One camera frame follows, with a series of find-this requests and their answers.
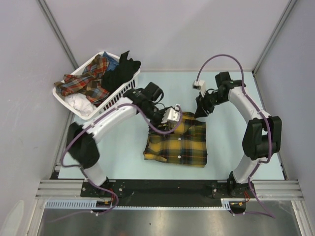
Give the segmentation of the yellow plaid long sleeve shirt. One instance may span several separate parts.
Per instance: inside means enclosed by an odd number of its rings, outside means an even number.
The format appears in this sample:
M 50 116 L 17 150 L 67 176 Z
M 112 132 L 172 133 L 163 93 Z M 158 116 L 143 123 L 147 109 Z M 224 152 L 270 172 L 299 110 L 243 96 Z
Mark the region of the yellow plaid long sleeve shirt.
M 203 168 L 207 164 L 207 125 L 191 112 L 183 112 L 181 124 L 170 134 L 149 130 L 143 151 L 145 160 Z

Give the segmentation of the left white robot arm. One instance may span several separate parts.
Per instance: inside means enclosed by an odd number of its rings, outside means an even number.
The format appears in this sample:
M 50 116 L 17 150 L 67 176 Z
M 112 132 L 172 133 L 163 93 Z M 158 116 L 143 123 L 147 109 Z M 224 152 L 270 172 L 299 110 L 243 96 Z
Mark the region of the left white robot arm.
M 163 91 L 150 82 L 145 88 L 127 90 L 119 101 L 106 112 L 83 125 L 74 122 L 69 126 L 66 152 L 78 162 L 86 178 L 93 182 L 91 190 L 97 196 L 108 193 L 107 176 L 100 166 L 97 144 L 107 131 L 121 122 L 141 114 L 155 129 L 168 122 L 178 122 L 180 113 L 173 107 L 157 108 Z

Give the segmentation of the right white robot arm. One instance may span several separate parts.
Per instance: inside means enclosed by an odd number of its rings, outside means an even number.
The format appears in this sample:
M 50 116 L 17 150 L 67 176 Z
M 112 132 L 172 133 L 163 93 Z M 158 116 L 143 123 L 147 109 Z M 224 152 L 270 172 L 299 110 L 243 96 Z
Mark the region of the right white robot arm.
M 281 147 L 282 120 L 258 107 L 246 91 L 243 80 L 232 80 L 229 72 L 215 76 L 217 88 L 207 89 L 203 80 L 196 79 L 192 87 L 199 91 L 196 98 L 197 118 L 207 117 L 215 106 L 230 102 L 245 120 L 247 127 L 242 140 L 244 155 L 227 179 L 227 193 L 241 197 L 253 187 L 251 179 L 261 164 L 267 164 Z

